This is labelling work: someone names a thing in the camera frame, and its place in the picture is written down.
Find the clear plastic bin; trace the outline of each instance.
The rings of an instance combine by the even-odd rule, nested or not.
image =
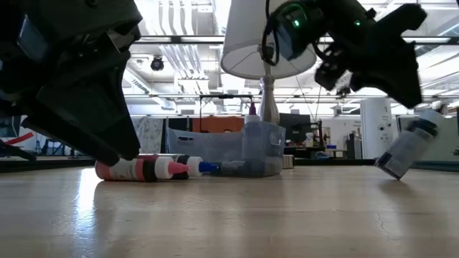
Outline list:
[[[168,128],[169,152],[219,163],[215,175],[264,177],[283,167],[285,128],[250,122],[241,133],[192,133]]]

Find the label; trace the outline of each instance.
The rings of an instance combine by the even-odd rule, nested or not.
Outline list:
[[[138,181],[136,175],[137,159],[118,162],[110,168],[110,176],[116,181]]]
[[[425,152],[433,138],[432,135],[420,128],[415,128],[412,132],[404,130],[387,151],[392,157],[384,167],[402,177],[411,164]]]

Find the table surface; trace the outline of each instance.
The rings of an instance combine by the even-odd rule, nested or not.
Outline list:
[[[299,167],[264,179],[0,174],[0,257],[458,257],[459,173]]]

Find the ceiling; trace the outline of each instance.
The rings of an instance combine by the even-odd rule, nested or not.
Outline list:
[[[251,1],[260,1],[262,4],[260,8],[264,8],[265,0]],[[378,11],[377,19],[380,19],[401,4],[410,2],[415,3],[416,1],[360,1],[366,9],[374,8]],[[230,10],[230,0],[136,0],[136,3],[144,18],[140,24],[143,36],[161,34],[224,34]],[[418,3],[427,11],[428,17],[417,31],[405,32],[404,36],[459,36],[459,9],[455,0],[421,0]],[[459,94],[459,91],[455,90],[456,88],[459,89],[459,74],[455,74],[455,72],[459,72],[458,50],[459,46],[417,47],[417,61],[420,64],[419,74],[422,86],[424,87],[424,95]],[[258,94],[260,91],[258,81],[235,78],[231,75],[226,75],[220,69],[219,60],[221,51],[222,45],[218,44],[185,45],[183,47],[177,45],[135,44],[131,47],[131,59],[128,63],[128,69],[131,75],[137,78],[137,81],[141,82],[148,89],[150,94]],[[162,71],[155,72],[150,68],[154,56],[162,56],[162,60],[164,61],[164,69]],[[171,59],[176,59],[178,62],[170,62],[167,58],[168,56]],[[194,61],[197,61],[197,57],[199,57],[199,63],[191,63],[190,56]],[[181,77],[188,76],[184,70],[177,68],[180,65],[180,61],[184,61],[181,63],[183,67],[190,68],[188,70],[188,75],[191,75],[189,80],[181,79]],[[301,90],[303,90],[306,96],[315,96],[308,97],[308,101],[315,102],[316,109],[318,110],[317,95],[325,95],[326,91],[321,90],[314,82],[313,75],[315,67],[296,77],[276,80],[275,95],[301,95]],[[345,85],[348,81],[349,75],[345,75],[340,80],[339,86]],[[165,105],[164,100],[162,102],[157,100],[148,102],[149,100],[145,100],[145,97],[142,96],[145,94],[144,90],[139,90],[135,87],[131,79],[123,81],[123,90],[125,95],[129,96],[126,98],[128,105]],[[383,95],[384,93],[375,89],[364,89],[355,94]],[[172,112],[172,110],[177,113],[180,111],[181,106],[184,107],[186,105],[184,108],[194,108],[199,112],[199,105],[195,100],[192,98],[176,99],[170,96],[166,98],[166,101],[169,101],[168,103],[171,104],[168,108],[164,109],[163,107],[157,110],[150,107],[147,110],[150,110],[150,113]],[[276,101],[285,105],[288,103],[297,103],[296,105],[305,103],[305,99],[303,98],[278,97]],[[240,104],[240,101],[212,101],[207,107],[212,106],[208,110],[210,113],[214,111],[220,113],[226,110],[225,105],[240,106]],[[358,104],[359,101],[355,100],[349,103],[349,105]],[[231,107],[228,110],[244,112],[240,108],[238,110]]]

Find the white bottle cap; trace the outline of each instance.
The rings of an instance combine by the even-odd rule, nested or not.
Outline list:
[[[419,115],[419,118],[420,119],[423,119],[423,120],[427,120],[431,123],[434,123],[436,124],[437,127],[439,127],[443,121],[443,116],[442,114],[434,111],[434,110],[426,110],[424,112],[422,112],[420,115]]]
[[[189,167],[188,175],[190,176],[202,176],[199,171],[199,164],[202,162],[200,157],[189,157],[186,165]]]
[[[169,173],[169,164],[174,162],[171,157],[159,157],[155,161],[155,174],[157,179],[171,179],[172,174]]]

